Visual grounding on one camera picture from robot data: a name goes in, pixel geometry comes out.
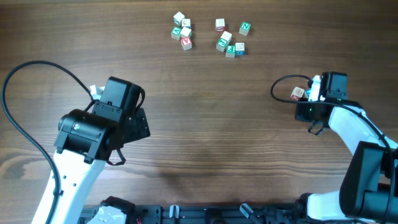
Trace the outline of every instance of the wood grain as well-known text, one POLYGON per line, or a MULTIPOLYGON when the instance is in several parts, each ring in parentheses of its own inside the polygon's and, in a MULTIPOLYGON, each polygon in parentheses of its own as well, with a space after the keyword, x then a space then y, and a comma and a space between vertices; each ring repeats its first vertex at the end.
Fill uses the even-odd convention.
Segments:
MULTIPOLYGON (((115 76, 145 88, 152 136, 126 145, 126 165, 106 167, 87 205, 110 195, 161 205, 293 202, 337 190, 351 155, 330 130, 308 134, 294 105, 270 97, 272 83, 346 72, 349 99, 397 139, 397 9, 397 1, 355 0, 2 5, 0 80, 22 62, 50 60, 86 85, 115 76), (177 11, 192 20, 188 51, 170 36, 177 11), (247 55, 215 49, 219 17, 247 55), (252 24, 247 37, 238 34, 242 21, 252 24)), ((275 92, 288 98, 296 85, 305 82, 275 92)), ((15 119, 51 154, 59 119, 89 102, 70 77, 41 65, 19 71, 6 95, 15 119)), ((0 223, 29 223, 50 167, 4 113, 0 122, 0 223)))

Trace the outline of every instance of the table surface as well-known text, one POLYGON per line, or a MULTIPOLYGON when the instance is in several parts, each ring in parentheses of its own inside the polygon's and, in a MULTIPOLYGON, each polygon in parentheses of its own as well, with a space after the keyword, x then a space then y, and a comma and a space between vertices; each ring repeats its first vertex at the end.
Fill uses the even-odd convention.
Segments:
MULTIPOLYGON (((62 4, 0 5, 2 81, 22 62, 49 60, 85 85, 115 76, 147 93, 152 136, 125 145, 126 164, 106 166, 87 205, 110 195, 160 205, 293 202, 338 190, 351 154, 331 130, 307 133, 294 105, 271 98, 272 83, 288 74, 347 73, 349 100, 398 139, 397 1, 55 2, 62 4), (170 36, 178 11, 192 20, 191 50, 170 36), (217 18, 232 43, 246 44, 245 56, 216 50, 217 18), (248 36, 238 34, 242 21, 252 24, 248 36)), ((289 98, 295 86, 305 80, 275 92, 289 98)), ((59 119, 89 102, 74 80, 45 65, 19 71, 6 98, 51 155, 59 119)), ((29 223, 50 167, 4 113, 0 121, 0 223, 29 223)))

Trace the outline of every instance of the cable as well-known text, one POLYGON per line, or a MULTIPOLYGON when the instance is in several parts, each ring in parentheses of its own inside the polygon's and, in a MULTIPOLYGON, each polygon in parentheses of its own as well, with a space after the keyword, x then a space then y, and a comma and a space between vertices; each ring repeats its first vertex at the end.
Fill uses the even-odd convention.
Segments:
POLYGON ((76 80, 76 82, 79 83, 79 85, 81 87, 83 87, 83 89, 85 89, 85 91, 89 94, 90 99, 91 99, 91 103, 90 105, 87 107, 87 110, 93 105, 94 99, 92 97, 92 95, 90 94, 89 89, 84 86, 84 84, 74 75, 72 74, 72 72, 69 72, 69 70, 67 70, 66 68, 63 68, 60 65, 57 65, 56 63, 52 63, 52 62, 47 62, 47 61, 42 61, 42 60, 36 60, 36 61, 31 61, 31 62, 25 62, 22 63, 18 66, 16 66, 14 69, 11 70, 11 72, 8 73, 4 83, 2 84, 2 89, 1 89, 1 104, 2 104, 2 108, 4 109, 4 113, 6 114, 7 118, 10 120, 10 122, 16 127, 16 129, 21 132, 21 134, 23 136, 25 136, 34 146, 36 146, 39 151, 43 154, 43 156, 45 157, 45 159, 47 160, 47 162, 49 162, 51 170, 54 174, 54 179, 55 179, 55 188, 54 188, 54 198, 51 204, 51 209, 49 212, 49 215, 47 217, 47 220, 45 221, 46 224, 49 224, 52 220, 52 217, 54 215, 55 209, 57 207, 57 203, 58 203, 58 198, 59 198, 59 194, 60 194, 60 174, 58 172, 57 166, 55 165, 54 161, 51 159, 50 155, 47 153, 47 151, 34 139, 32 138, 32 136, 30 136, 18 123, 17 121, 11 116, 8 107, 7 107, 7 103, 6 103, 6 87, 8 84, 8 81, 10 80, 10 78, 13 76, 13 74, 15 74, 18 70, 20 70, 21 68, 24 68, 28 65, 35 65, 35 64, 44 64, 44 65, 51 65, 54 66, 56 68, 61 69, 62 71, 66 72, 68 75, 70 75, 74 80, 76 80))
POLYGON ((372 122, 370 122, 370 120, 366 119, 361 113, 347 107, 344 105, 339 105, 337 103, 330 103, 330 102, 324 102, 324 101, 294 101, 294 100, 283 100, 280 99, 278 97, 276 97, 274 95, 274 87, 276 86, 277 83, 279 83, 280 81, 286 79, 286 78, 294 78, 294 77, 298 77, 298 78, 306 78, 308 81, 312 81, 312 79, 308 76, 305 75, 286 75, 278 80, 276 80, 274 82, 274 84, 272 84, 271 86, 271 96, 273 97, 273 99, 283 102, 283 103, 293 103, 293 104, 318 104, 318 105, 330 105, 330 106, 338 106, 340 108, 346 109, 349 112, 352 112, 353 114, 355 114, 356 116, 358 116, 359 118, 361 118, 378 136, 378 138, 380 139, 381 142, 383 142, 384 146, 386 147, 387 153, 389 155, 389 163, 390 163, 390 169, 391 169, 391 179, 390 179, 390 192, 388 195, 388 200, 387 200, 387 207, 386 207, 386 211, 384 212, 384 217, 382 219, 381 223, 386 223, 387 222, 387 216, 388 213, 391 209, 391 203, 392 203, 392 197, 394 196, 394 191, 395 191, 395 178, 396 178, 396 169, 395 169, 395 165, 394 165, 394 156, 392 154, 390 145, 388 145, 388 142, 385 139, 385 135, 383 135, 383 133, 380 133, 379 130, 377 129, 377 127, 375 127, 375 125, 372 124, 372 122))

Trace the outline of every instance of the wooden table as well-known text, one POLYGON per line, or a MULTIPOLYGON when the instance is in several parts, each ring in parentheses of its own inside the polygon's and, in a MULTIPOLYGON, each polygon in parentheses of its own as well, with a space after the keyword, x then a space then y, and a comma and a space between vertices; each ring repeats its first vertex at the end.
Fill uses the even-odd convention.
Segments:
MULTIPOLYGON (((161 205, 293 202, 338 190, 351 154, 330 130, 307 133, 294 105, 271 98, 272 83, 346 72, 348 98, 398 139, 397 8, 393 0, 2 5, 0 79, 22 62, 49 60, 87 86, 115 76, 145 88, 152 136, 125 146, 124 166, 106 166, 87 205, 110 195, 161 205), (191 50, 170 36, 178 11, 192 20, 191 50), (246 44, 244 57, 216 50, 222 17, 232 41, 246 44), (242 21, 252 24, 248 36, 238 34, 242 21)), ((281 83, 276 93, 288 98, 295 86, 305 81, 281 83)), ((51 155, 59 119, 89 102, 74 80, 45 65, 18 72, 6 95, 12 115, 51 155)), ((0 223, 29 223, 50 167, 4 113, 0 121, 0 223)))

